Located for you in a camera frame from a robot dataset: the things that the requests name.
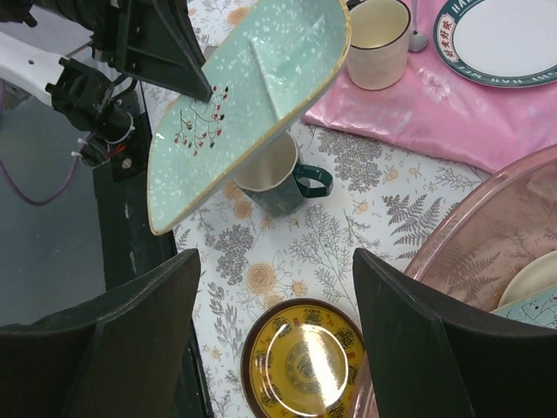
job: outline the yellow plate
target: yellow plate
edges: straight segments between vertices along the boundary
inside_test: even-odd
[[[280,303],[247,336],[245,397],[258,418],[344,418],[363,357],[360,331],[336,307]]]

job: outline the pink cloth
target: pink cloth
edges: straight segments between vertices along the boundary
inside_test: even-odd
[[[443,64],[431,36],[445,2],[419,2],[419,28],[430,44],[410,53],[397,84],[364,91],[345,68],[302,120],[489,172],[557,143],[557,83],[515,90],[487,87]]]

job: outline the floral tablecloth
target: floral tablecloth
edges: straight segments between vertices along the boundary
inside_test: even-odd
[[[202,49],[218,45],[253,0],[188,0]],[[151,126],[177,95],[144,84]],[[253,417],[239,380],[255,320],[282,300],[326,300],[359,323],[352,253],[365,247],[404,269],[433,229],[487,174],[314,126],[291,129],[308,164],[334,173],[332,195],[272,218],[230,183],[175,228],[197,247],[202,277],[194,322],[217,418]]]

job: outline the gray floor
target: gray floor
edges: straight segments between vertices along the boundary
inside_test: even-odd
[[[70,168],[76,131],[31,98],[0,116],[0,158],[33,199],[49,197]],[[43,207],[19,200],[0,177],[0,326],[31,323],[104,292],[91,169]]]

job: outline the green mug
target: green mug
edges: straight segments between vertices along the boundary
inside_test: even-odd
[[[322,186],[311,187],[310,180]],[[329,196],[333,183],[327,170],[304,164],[298,144],[288,132],[268,145],[234,182],[273,216],[288,215],[308,199]]]

